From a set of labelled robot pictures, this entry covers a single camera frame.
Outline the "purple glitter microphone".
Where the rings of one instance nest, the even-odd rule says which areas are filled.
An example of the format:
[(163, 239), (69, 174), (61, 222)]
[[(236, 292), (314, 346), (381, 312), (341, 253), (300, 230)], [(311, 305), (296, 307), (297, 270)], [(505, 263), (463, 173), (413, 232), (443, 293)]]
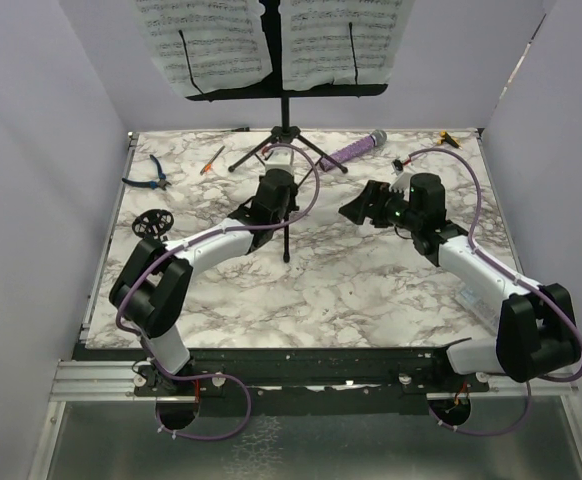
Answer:
[(356, 159), (378, 147), (383, 146), (387, 141), (385, 130), (376, 129), (369, 135), (357, 140), (346, 147), (337, 150), (329, 155), (329, 158), (323, 157), (319, 160), (318, 166), (322, 171), (329, 171), (337, 168), (338, 164), (343, 165), (353, 159)]

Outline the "black perforated music stand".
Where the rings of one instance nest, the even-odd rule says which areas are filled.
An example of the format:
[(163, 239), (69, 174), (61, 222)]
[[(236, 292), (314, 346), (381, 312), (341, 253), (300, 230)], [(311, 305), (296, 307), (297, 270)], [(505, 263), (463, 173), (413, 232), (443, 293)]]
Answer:
[[(264, 9), (263, 31), (268, 43), (269, 56), (272, 59), (273, 72), (253, 86), (240, 89), (223, 89), (211, 93), (199, 93), (190, 96), (190, 101), (227, 101), (253, 100), (277, 98), (281, 102), (281, 124), (272, 128), (270, 135), (252, 148), (247, 154), (228, 167), (234, 172), (247, 160), (254, 157), (266, 167), (270, 165), (268, 159), (274, 153), (276, 144), (292, 144), (298, 140), (314, 153), (320, 160), (331, 163), (332, 166), (346, 174), (348, 169), (343, 163), (326, 154), (322, 149), (303, 136), (301, 129), (290, 123), (290, 100), (292, 98), (319, 98), (319, 97), (373, 97), (386, 91), (385, 84), (346, 86), (322, 84), (307, 91), (286, 91), (282, 85), (282, 33), (278, 1), (258, 1), (257, 6)], [(283, 261), (290, 261), (290, 214), (297, 212), (296, 202), (299, 185), (290, 179), (288, 174), (267, 173), (259, 177), (258, 189), (254, 197), (247, 200), (233, 212), (233, 216), (240, 220), (255, 218), (260, 222), (272, 220), (282, 222), (283, 227)]]

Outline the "sheet music page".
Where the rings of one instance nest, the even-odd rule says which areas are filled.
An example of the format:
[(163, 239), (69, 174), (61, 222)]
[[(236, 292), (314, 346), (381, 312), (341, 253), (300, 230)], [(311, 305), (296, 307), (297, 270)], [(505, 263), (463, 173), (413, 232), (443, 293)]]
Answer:
[(282, 1), (283, 88), (387, 84), (413, 5), (404, 0)]
[(131, 3), (149, 56), (182, 97), (254, 85), (273, 72), (258, 1)]

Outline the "small black microphone tripod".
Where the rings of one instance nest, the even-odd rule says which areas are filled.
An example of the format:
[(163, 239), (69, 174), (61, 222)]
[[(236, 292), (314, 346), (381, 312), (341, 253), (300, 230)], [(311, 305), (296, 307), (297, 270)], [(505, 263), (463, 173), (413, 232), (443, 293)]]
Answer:
[(141, 238), (167, 240), (167, 233), (174, 224), (173, 214), (164, 209), (150, 209), (135, 218), (132, 223), (133, 233)]

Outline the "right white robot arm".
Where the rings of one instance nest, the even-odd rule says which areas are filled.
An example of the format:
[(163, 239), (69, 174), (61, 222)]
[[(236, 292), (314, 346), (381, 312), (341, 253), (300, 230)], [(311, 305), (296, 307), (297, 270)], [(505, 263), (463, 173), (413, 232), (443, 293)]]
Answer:
[(420, 255), (458, 277), (498, 313), (493, 339), (450, 345), (447, 357), (431, 365), (438, 389), (452, 391), (477, 372), (523, 383), (580, 360), (568, 291), (559, 284), (541, 285), (480, 250), (465, 229), (447, 219), (439, 176), (416, 174), (405, 189), (369, 181), (339, 212), (356, 225), (408, 231)]

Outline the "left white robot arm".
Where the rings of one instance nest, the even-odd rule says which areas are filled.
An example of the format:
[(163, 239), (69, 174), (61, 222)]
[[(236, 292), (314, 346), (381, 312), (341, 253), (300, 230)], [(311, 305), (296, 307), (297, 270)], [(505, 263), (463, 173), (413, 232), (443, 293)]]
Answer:
[(268, 227), (289, 219), (297, 209), (298, 187), (291, 173), (274, 168), (259, 179), (255, 195), (214, 228), (167, 246), (140, 241), (115, 281), (109, 302), (137, 329), (143, 344), (161, 365), (157, 382), (177, 395), (191, 385), (186, 365), (190, 351), (176, 322), (196, 276), (220, 263), (255, 252), (268, 243)]

